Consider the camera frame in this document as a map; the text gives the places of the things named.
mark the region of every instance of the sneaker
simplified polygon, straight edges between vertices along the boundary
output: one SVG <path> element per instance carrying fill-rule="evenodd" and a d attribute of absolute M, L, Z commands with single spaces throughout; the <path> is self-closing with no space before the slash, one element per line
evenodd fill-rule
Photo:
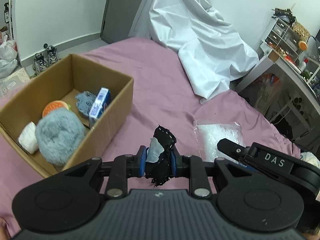
<path fill-rule="evenodd" d="M 56 63 L 59 60 L 57 48 L 52 45 L 48 46 L 48 44 L 44 44 L 43 47 L 47 50 L 47 53 L 48 53 L 47 59 L 48 59 L 49 65 Z"/>
<path fill-rule="evenodd" d="M 36 75 L 45 71 L 48 68 L 47 62 L 44 60 L 44 55 L 42 52 L 36 53 L 33 58 L 33 69 L 36 71 Z"/>

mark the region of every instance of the open brown box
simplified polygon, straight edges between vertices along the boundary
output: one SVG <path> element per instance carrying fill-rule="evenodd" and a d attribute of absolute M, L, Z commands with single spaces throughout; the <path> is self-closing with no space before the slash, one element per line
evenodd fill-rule
<path fill-rule="evenodd" d="M 37 124 L 44 107 L 54 100 L 70 104 L 71 110 L 89 127 L 89 121 L 76 107 L 75 96 L 86 90 L 97 95 L 101 87 L 110 89 L 111 104 L 93 128 L 87 129 L 87 135 L 63 170 L 94 156 L 102 156 L 131 110 L 133 78 L 75 54 L 34 78 L 4 106 L 0 111 L 0 133 L 42 177 L 56 174 L 57 169 L 42 157 L 39 150 L 30 155 L 17 143 L 22 129 L 29 122 Z"/>

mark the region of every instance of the gray plush toy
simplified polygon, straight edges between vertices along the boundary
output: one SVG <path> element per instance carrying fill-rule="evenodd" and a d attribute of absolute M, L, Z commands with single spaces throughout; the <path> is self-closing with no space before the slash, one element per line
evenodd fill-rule
<path fill-rule="evenodd" d="M 39 150 L 47 162 L 64 166 L 84 139 L 85 127 L 75 113 L 58 108 L 36 127 Z"/>

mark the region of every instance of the white desk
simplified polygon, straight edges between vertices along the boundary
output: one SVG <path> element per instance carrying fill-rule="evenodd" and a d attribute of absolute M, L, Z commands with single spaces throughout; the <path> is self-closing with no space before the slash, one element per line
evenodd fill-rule
<path fill-rule="evenodd" d="M 314 109 L 320 116 L 320 104 L 316 99 L 315 94 L 307 83 L 302 79 L 302 77 L 296 73 L 273 49 L 265 54 L 259 63 L 241 80 L 241 82 L 236 86 L 235 91 L 237 93 L 241 92 L 244 88 L 249 86 L 254 80 L 256 80 L 260 75 L 267 71 L 273 64 L 276 64 L 281 68 L 286 75 L 297 85 L 298 90 L 303 93 Z"/>

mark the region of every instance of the baseboard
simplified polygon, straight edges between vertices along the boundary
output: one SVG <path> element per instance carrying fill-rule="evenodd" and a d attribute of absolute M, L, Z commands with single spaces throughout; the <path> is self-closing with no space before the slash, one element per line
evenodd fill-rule
<path fill-rule="evenodd" d="M 65 49 L 69 49 L 74 46 L 89 42 L 89 41 L 97 40 L 99 38 L 100 38 L 100 33 L 93 33 L 93 34 L 82 36 L 82 37 L 79 37 L 79 38 L 76 38 L 73 40 L 65 41 L 60 44 L 56 44 L 56 45 L 53 44 L 53 45 L 56 46 L 57 51 L 59 52 L 59 51 L 63 51 Z M 26 68 L 27 66 L 32 65 L 33 64 L 33 57 L 34 57 L 34 55 L 31 55 L 30 57 L 27 57 L 24 60 L 22 60 L 20 62 L 21 66 Z"/>

